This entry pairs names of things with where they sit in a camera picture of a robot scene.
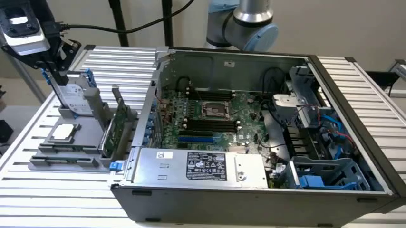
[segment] white wall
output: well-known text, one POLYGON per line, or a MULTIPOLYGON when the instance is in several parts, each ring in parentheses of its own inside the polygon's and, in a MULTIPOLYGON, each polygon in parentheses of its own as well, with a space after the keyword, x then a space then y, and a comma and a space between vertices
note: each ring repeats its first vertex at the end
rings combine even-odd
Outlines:
MULTIPOLYGON (((173 10, 187 2, 174 0, 173 10)), ((48 3, 59 21, 115 27, 109 0, 48 0, 48 3)), ((161 0, 122 0, 122 5, 129 29, 162 17, 161 0)), ((175 46, 202 47, 207 6, 209 0, 197 0, 174 18, 175 46)), ((406 58, 405 0, 274 0, 273 7, 281 34, 271 51, 353 56, 370 70, 385 70, 396 58, 406 58)), ((117 34, 102 31, 75 29, 67 37, 83 45, 119 45, 117 34)), ((162 23, 129 37, 134 46, 165 45, 162 23)), ((16 76, 4 54, 0 65, 2 77, 16 76)))

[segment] green circuit board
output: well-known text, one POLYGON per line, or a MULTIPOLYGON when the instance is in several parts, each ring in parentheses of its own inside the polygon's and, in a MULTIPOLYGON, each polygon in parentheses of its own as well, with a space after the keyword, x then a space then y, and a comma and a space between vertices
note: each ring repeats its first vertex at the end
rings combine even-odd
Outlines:
POLYGON ((167 103, 165 113, 171 113, 174 118, 166 119, 165 136, 163 136, 163 148, 179 149, 178 145, 187 144, 187 148, 191 150, 210 150, 210 151, 231 151, 231 152, 249 152, 261 153, 262 148, 258 147, 254 136, 257 134, 261 138, 267 130, 263 120, 261 120, 261 104, 254 99, 254 95, 249 93, 237 92, 235 97, 229 102, 210 101, 210 100, 190 100, 183 95, 179 95, 175 91, 165 91, 163 102, 167 103), (225 104, 229 106, 229 117, 223 115, 211 114, 205 115, 203 103, 225 104), (182 121, 185 117, 195 120, 227 120, 241 121, 242 128, 238 132, 213 132, 214 143, 207 142, 179 142, 178 136, 182 128, 182 121))

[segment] motherboard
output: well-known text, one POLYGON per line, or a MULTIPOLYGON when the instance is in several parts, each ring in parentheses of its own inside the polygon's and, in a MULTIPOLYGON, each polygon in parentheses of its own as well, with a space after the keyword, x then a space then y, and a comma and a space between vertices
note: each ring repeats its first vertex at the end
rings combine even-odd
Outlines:
POLYGON ((161 100, 161 111, 166 149, 257 154, 266 150, 258 144, 267 130, 255 94, 167 90, 161 100))

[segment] black pole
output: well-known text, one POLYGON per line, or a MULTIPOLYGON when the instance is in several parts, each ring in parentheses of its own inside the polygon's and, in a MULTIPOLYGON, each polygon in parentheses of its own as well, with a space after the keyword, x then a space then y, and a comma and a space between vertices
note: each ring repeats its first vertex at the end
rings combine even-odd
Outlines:
MULTIPOLYGON (((173 13, 173 0, 162 0, 163 4, 163 17, 167 17, 173 13)), ((165 20, 165 45, 174 46, 174 31, 173 31, 173 18, 165 20)))
MULTIPOLYGON (((122 12, 122 2, 121 0, 109 0, 109 3, 114 12, 115 27, 118 30, 126 30, 125 17, 122 12)), ((127 34, 119 34, 119 40, 122 47, 130 46, 127 34)))

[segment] power supply label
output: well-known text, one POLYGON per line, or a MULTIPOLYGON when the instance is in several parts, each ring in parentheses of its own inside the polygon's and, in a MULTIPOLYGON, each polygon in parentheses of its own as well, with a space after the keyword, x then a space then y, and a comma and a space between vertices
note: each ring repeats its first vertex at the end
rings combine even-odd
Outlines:
POLYGON ((190 180, 227 181, 226 154, 189 152, 186 177, 190 180))

